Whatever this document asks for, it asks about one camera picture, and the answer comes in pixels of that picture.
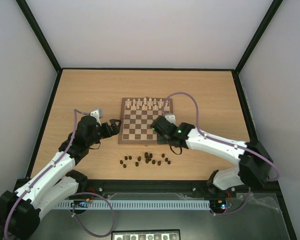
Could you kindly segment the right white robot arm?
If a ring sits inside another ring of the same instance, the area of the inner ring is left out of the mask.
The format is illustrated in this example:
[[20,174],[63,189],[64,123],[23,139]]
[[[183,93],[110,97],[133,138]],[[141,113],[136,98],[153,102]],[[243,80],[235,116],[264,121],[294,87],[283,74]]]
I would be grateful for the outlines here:
[[233,164],[226,170],[215,170],[208,183],[208,191],[219,196],[225,190],[246,185],[262,189],[269,181],[273,160],[259,140],[236,141],[202,131],[192,124],[182,122],[176,126],[167,117],[159,116],[150,127],[169,146],[203,151]]

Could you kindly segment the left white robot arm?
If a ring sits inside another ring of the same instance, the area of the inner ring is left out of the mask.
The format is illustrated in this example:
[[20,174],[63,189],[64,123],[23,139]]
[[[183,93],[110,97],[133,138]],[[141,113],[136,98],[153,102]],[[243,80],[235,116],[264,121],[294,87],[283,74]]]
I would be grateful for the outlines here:
[[73,132],[42,170],[14,192],[7,190],[1,195],[0,226],[4,237],[28,239],[58,203],[70,196],[87,195],[88,178],[74,168],[93,145],[118,135],[121,124],[119,119],[101,123],[91,115],[76,120]]

